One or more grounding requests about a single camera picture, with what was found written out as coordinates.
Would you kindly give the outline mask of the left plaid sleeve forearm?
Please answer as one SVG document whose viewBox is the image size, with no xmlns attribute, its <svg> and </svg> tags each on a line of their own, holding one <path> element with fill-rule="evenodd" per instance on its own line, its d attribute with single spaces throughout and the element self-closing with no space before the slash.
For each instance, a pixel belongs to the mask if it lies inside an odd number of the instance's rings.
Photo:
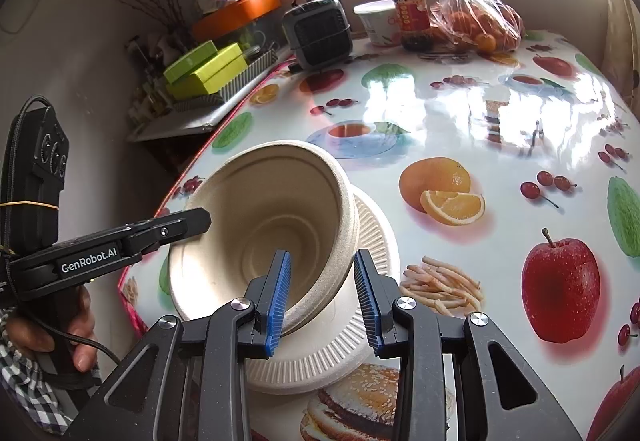
<svg viewBox="0 0 640 441">
<path fill-rule="evenodd" d="M 1 384 L 13 401 L 41 430 L 64 435 L 72 419 L 64 412 L 43 370 L 36 361 L 21 354 L 5 331 L 1 333 Z"/>
</svg>

